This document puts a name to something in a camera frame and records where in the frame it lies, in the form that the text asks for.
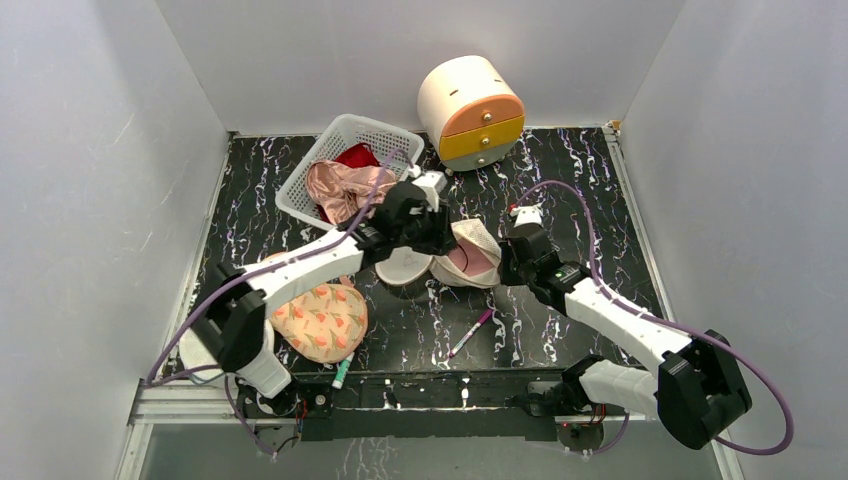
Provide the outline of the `white mesh laundry bag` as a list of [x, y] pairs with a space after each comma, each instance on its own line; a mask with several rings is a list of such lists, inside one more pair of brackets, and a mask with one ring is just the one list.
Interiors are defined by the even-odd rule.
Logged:
[[500, 285], [501, 248], [484, 223], [472, 218], [453, 222], [451, 228], [457, 246], [449, 254], [395, 249], [387, 260], [376, 264], [378, 278], [390, 286], [405, 286], [430, 273], [447, 286], [488, 289]]

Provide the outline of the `pink black sports bra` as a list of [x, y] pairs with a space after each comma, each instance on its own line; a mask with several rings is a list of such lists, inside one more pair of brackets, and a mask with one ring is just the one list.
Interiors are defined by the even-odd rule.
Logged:
[[448, 254], [448, 259], [460, 273], [468, 277], [497, 271], [495, 262], [489, 258], [486, 251], [464, 239], [457, 241], [457, 246]]

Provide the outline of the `pink satin bra from bag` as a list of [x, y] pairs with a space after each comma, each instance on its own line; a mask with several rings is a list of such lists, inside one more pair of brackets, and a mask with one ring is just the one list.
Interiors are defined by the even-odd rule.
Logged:
[[376, 190], [376, 192], [372, 198], [372, 205], [376, 205], [383, 201], [388, 190], [395, 186], [398, 181], [397, 176], [391, 170], [379, 166], [350, 169], [351, 173], [347, 182], [347, 191], [352, 207], [350, 218], [354, 217], [365, 205], [373, 190]]

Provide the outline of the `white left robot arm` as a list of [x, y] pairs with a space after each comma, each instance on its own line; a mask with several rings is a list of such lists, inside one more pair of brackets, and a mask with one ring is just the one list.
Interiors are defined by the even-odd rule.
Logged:
[[275, 416], [294, 411], [299, 391], [276, 357], [268, 318], [322, 283], [355, 274], [403, 249], [445, 255], [456, 245], [450, 209], [440, 193], [447, 180], [428, 172], [395, 184], [370, 218], [356, 216], [319, 239], [264, 264], [214, 270], [217, 290], [194, 308], [185, 325], [226, 373], [260, 393]]

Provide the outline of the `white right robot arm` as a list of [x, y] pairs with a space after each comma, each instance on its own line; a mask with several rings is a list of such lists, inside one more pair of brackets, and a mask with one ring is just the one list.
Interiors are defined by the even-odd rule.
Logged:
[[587, 414], [601, 404], [657, 418], [682, 445], [700, 449], [752, 407], [736, 360], [716, 347], [722, 335], [685, 335], [616, 305], [588, 268], [563, 260], [538, 223], [509, 230], [501, 241], [499, 272], [537, 300], [583, 323], [634, 357], [635, 367], [588, 355], [558, 382], [532, 382], [517, 405], [533, 416]]

